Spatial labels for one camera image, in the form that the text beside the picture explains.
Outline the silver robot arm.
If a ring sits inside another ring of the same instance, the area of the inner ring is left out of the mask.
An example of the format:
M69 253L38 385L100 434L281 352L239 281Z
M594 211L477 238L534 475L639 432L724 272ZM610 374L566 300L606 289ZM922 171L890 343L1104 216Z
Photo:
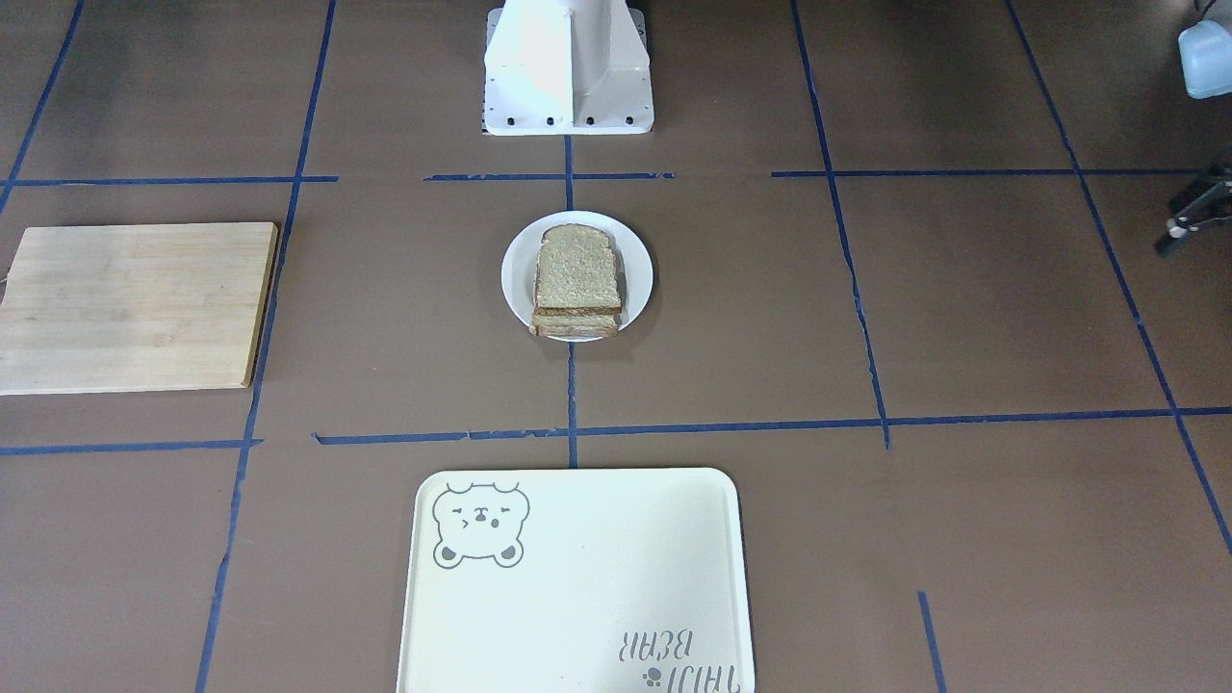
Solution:
M1230 26L1201 18L1177 39L1185 91L1193 100L1231 92Z

